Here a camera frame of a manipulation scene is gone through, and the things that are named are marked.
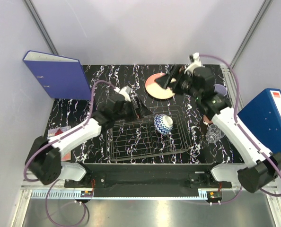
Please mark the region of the pink beige plate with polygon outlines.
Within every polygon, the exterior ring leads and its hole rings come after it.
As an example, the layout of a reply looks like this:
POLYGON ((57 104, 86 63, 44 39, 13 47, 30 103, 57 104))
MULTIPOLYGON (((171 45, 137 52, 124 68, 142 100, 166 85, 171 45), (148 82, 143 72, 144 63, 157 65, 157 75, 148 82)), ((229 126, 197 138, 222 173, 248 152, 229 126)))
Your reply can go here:
POLYGON ((156 82, 155 79, 164 76, 164 73, 156 73, 151 75, 145 82, 145 89, 149 95, 156 99, 169 99, 172 98, 175 94, 171 89, 163 89, 156 82))

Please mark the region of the blue white patterned bowl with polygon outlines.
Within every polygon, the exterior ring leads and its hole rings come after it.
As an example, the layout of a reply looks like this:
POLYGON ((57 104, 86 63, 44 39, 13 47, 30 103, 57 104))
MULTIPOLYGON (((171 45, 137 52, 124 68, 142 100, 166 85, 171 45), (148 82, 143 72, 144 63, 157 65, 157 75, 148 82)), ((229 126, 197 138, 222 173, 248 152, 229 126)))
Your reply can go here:
POLYGON ((165 114, 157 114, 153 119, 154 128, 161 135, 168 135, 173 128, 173 120, 165 114))

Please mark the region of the lavender plastic cup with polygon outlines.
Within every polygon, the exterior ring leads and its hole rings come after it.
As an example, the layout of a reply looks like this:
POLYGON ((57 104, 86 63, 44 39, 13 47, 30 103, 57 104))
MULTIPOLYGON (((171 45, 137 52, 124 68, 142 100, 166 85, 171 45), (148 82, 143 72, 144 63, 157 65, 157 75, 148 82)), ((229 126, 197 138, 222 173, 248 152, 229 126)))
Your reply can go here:
POLYGON ((227 95, 227 88, 224 85, 221 84, 215 84, 214 85, 214 91, 222 96, 227 95))

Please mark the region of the pink plastic cup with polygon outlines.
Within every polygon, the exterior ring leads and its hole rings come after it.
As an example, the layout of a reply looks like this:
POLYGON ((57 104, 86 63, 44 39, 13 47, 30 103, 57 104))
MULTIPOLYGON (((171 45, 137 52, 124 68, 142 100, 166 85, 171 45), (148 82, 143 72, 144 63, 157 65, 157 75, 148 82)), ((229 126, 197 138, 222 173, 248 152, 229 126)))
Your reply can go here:
POLYGON ((212 123, 213 123, 213 121, 212 121, 212 120, 209 120, 206 115, 203 116, 203 121, 204 121, 206 124, 212 124, 212 123))

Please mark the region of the clear glass tumbler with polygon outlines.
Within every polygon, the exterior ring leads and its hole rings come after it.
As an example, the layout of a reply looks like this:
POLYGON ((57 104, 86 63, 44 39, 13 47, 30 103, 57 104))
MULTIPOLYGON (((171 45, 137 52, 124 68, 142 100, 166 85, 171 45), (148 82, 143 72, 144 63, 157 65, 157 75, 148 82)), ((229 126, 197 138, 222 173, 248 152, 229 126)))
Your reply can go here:
POLYGON ((205 135, 206 140, 209 143, 216 143, 225 136, 225 133, 215 124, 211 124, 207 128, 205 135))

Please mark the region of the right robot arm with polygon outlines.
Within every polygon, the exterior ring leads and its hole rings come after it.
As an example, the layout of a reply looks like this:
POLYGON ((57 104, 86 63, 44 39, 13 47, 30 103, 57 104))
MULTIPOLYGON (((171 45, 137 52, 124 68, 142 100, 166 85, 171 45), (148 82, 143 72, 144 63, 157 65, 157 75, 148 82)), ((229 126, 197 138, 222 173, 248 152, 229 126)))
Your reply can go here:
POLYGON ((239 182, 250 193, 262 190, 281 177, 281 153, 272 154, 243 122, 234 116, 230 102, 214 90, 214 74, 210 68, 186 70, 178 65, 155 79, 161 88, 175 94, 190 95, 200 112, 214 123, 231 141, 243 159, 243 164, 218 164, 204 175, 208 187, 220 182, 239 182))

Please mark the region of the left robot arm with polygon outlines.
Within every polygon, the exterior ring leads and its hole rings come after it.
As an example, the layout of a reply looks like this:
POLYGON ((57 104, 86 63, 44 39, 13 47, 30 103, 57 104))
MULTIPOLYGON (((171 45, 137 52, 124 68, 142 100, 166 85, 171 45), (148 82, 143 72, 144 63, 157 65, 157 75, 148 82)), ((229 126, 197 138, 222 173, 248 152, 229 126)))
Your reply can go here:
POLYGON ((127 92, 115 93, 90 118, 72 129, 50 139, 36 138, 25 167, 36 176, 34 180, 43 185, 70 180, 87 187, 92 180, 92 171, 82 163, 63 162, 62 158, 80 144, 112 128, 116 121, 132 122, 151 114, 138 97, 131 99, 127 92))

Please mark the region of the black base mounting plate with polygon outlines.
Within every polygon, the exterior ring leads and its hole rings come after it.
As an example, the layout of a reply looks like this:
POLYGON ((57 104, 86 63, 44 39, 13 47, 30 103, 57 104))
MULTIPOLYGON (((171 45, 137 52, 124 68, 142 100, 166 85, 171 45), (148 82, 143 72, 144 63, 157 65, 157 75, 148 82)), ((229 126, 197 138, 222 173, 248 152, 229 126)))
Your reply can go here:
POLYGON ((212 176, 216 164, 85 164, 82 180, 70 180, 67 187, 86 188, 95 181, 96 197, 184 197, 196 196, 199 188, 231 188, 232 179, 212 176))

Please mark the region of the picture card with red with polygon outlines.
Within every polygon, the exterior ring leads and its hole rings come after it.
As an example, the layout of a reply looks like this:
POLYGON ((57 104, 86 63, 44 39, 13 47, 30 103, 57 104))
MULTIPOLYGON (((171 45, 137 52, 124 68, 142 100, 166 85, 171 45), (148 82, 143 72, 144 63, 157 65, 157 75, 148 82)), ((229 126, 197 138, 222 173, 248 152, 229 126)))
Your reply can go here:
MULTIPOLYGON (((54 129, 49 129, 48 130, 48 134, 47 134, 47 138, 51 138, 54 136, 58 136, 68 130, 70 130, 71 127, 70 126, 64 126, 64 127, 58 127, 58 128, 54 128, 54 129)), ((71 160, 71 152, 67 153, 66 155, 64 155, 61 159, 62 161, 70 161, 71 160)))

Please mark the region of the aluminium frame post left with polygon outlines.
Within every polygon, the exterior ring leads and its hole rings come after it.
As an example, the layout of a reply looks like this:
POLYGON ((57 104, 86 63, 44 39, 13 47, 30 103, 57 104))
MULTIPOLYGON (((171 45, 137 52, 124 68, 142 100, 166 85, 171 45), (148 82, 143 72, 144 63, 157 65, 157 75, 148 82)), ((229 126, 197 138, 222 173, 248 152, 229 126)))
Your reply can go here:
POLYGON ((37 12, 37 9, 36 9, 33 1, 32 0, 22 0, 22 1, 25 4, 27 11, 31 15, 36 27, 38 28, 38 30, 39 30, 42 38, 44 39, 48 49, 50 50, 50 52, 54 55, 59 55, 50 35, 48 34, 48 31, 47 31, 39 13, 37 12))

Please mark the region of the aluminium frame post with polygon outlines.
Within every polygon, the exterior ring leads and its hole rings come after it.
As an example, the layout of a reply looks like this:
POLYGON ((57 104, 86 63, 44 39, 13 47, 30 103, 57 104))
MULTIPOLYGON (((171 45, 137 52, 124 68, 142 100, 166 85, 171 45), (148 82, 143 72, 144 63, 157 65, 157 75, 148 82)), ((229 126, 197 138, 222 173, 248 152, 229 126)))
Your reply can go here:
POLYGON ((270 6, 272 5, 273 0, 264 0, 259 8, 259 10, 257 11, 250 27, 248 28, 241 44, 239 45, 232 61, 231 61, 231 67, 234 68, 239 59, 241 58, 242 54, 244 53, 246 47, 248 46, 248 44, 250 43, 251 39, 253 38, 256 30, 258 29, 261 21, 263 20, 264 16, 266 15, 268 9, 270 8, 270 6))
POLYGON ((36 9, 33 1, 32 0, 22 0, 22 1, 25 4, 27 11, 31 15, 36 27, 38 28, 38 30, 39 30, 42 38, 44 39, 48 49, 50 50, 50 52, 54 55, 59 55, 50 35, 48 34, 48 31, 47 31, 39 13, 37 12, 37 9, 36 9))

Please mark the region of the aluminium frame post right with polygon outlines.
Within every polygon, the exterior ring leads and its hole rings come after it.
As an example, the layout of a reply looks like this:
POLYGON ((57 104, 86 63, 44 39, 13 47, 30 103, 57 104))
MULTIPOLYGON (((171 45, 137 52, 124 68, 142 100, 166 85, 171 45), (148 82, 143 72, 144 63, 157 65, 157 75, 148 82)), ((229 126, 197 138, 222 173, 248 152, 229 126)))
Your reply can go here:
POLYGON ((264 16, 266 15, 268 9, 270 8, 270 6, 272 5, 273 0, 264 0, 259 8, 259 10, 257 11, 250 27, 248 28, 241 44, 239 45, 232 61, 231 61, 231 67, 234 68, 239 59, 241 58, 242 54, 244 53, 246 47, 248 46, 248 44, 250 43, 251 39, 253 38, 256 30, 258 29, 261 21, 263 20, 264 16))

